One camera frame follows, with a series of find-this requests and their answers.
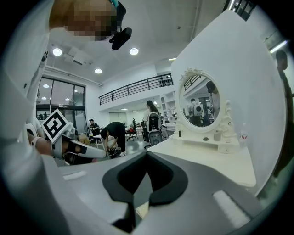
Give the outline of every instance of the mirror frame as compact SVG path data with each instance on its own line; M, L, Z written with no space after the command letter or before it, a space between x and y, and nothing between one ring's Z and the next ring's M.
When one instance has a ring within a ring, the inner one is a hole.
M186 117L184 116L182 110L181 110L181 105L180 105L180 95L181 95L181 89L184 86L185 82L193 76L204 76L207 77L208 79L210 79L215 86L217 87L219 94L220 94L220 112L218 117L216 118L216 120L209 126L207 127L198 127L198 126L194 126L193 124L191 124ZM224 98L223 92L220 89L220 86L218 85L218 83L216 82L216 80L214 79L213 76L211 76L210 74L208 74L207 72L204 72L202 70L197 70L197 69L191 69L188 68L185 71L185 74L182 75L180 81L179 81L179 86L178 89L175 91L175 107L177 110L177 115L180 118L180 122L188 129L192 130L193 132L197 132L197 133L206 133L209 131L214 130L215 128L218 127L218 125L221 123L221 120L223 118L223 116L225 115L225 106L226 106L226 100Z

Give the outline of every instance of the ceiling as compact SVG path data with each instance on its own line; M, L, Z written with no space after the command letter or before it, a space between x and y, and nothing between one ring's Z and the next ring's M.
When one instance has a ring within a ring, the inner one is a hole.
M157 95L157 96L154 96L154 97L149 97L149 98L133 101L133 102L130 102L130 103L126 103L126 104L123 104L123 105L113 107L111 109L108 109L108 111L109 112L121 111L122 108L128 109L130 111L133 111L133 110L137 110L137 111L146 110L147 109L147 107L146 107L146 102L147 101L155 101L155 102L157 102L157 105L159 105L159 107L161 107L161 102L160 102L159 98L160 98L159 95Z
M112 76L143 63L154 63L157 70L167 67L168 58L176 57L204 27L221 14L225 0L120 0L127 13L122 27L131 27L131 39L118 51L108 41L93 42L74 37L63 28L51 31L48 66L102 83ZM53 55L61 48L60 57ZM132 56L129 50L139 49ZM83 58L83 65L72 62ZM101 74L94 70L100 68Z

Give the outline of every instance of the light strip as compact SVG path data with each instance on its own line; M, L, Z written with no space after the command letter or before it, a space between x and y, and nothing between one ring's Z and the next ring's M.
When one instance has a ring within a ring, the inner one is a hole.
M232 0L232 1L231 1L231 4L230 4L230 7L229 7L229 10L233 7L234 2L235 2L235 0Z
M280 43L279 45L275 46L273 49L270 50L270 53L274 53L275 51L277 51L278 49L280 49L282 46L285 46L287 43L287 41L283 41L282 43Z

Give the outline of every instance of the round mirror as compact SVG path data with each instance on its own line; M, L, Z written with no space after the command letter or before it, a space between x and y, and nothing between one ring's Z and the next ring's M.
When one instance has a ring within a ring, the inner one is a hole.
M205 75L186 77L179 90L179 102L185 119L197 127L211 125L220 113L219 90Z

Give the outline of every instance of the woman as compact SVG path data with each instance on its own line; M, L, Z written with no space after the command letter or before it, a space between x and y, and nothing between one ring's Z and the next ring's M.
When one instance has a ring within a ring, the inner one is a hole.
M159 111L155 107L152 101L147 101L146 103L147 110L145 111L143 121L146 123L147 130L149 131L149 115L151 113L156 113L158 115L158 127L161 125Z

